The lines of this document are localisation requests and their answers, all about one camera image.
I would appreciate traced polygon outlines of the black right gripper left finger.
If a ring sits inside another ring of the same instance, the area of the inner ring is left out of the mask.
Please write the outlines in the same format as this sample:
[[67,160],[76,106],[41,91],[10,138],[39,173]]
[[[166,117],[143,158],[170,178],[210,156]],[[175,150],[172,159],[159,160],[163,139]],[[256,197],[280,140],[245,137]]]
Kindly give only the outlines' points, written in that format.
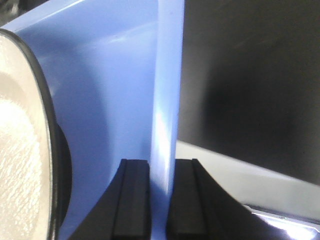
[[122,159],[117,172],[71,240],[149,240],[150,166],[147,160]]

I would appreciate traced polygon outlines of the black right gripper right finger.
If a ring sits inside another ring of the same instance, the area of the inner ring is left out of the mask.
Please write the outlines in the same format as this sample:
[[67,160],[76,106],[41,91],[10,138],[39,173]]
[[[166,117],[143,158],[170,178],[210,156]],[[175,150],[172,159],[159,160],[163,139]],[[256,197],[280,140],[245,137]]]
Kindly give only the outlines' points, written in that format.
[[176,159],[169,240],[281,240],[282,230],[230,196],[197,159]]

